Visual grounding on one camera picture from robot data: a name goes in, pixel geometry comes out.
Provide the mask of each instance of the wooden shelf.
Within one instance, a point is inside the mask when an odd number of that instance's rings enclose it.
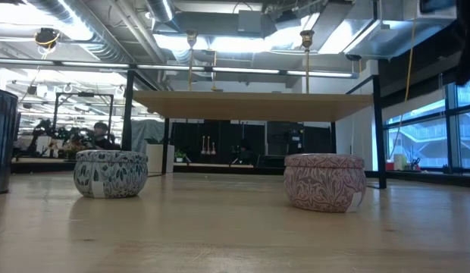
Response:
[[[371,95],[136,91],[134,100],[166,118],[338,121],[372,104]]]

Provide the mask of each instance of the exposed ceiling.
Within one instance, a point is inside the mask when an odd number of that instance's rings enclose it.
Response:
[[[33,37],[40,28],[51,27],[61,35],[48,59],[186,64],[189,46],[185,30],[195,27],[200,33],[194,47],[198,65],[213,65],[214,55],[206,49],[216,49],[216,66],[299,70],[306,65],[299,32],[314,30],[309,61],[312,70],[358,72],[345,54],[361,55],[363,60],[390,59],[409,49],[417,5],[416,0],[382,0],[381,5],[373,0],[173,0],[172,20],[168,16],[165,22],[155,22],[148,2],[160,8],[155,14],[169,15],[169,7],[163,3],[171,0],[28,0],[27,5],[0,4],[0,57],[40,59],[45,49],[39,49]],[[430,17],[417,14],[416,43],[433,36],[455,17],[455,9]],[[12,85],[31,81],[31,71],[8,71],[14,75],[8,86],[20,95],[25,88]],[[86,80],[85,74],[52,71],[40,74],[37,81],[59,88],[75,83],[78,89],[96,92],[101,90],[99,84],[105,84],[102,92],[114,94],[125,75],[107,75],[107,82],[101,83],[100,76]],[[143,76],[159,89],[187,80],[186,72],[144,71]],[[212,76],[199,72],[193,80],[211,82]],[[222,87],[224,82],[247,86],[278,83],[280,89],[290,90],[297,78],[232,73],[217,74],[216,81]],[[105,103],[98,98],[90,102]]]

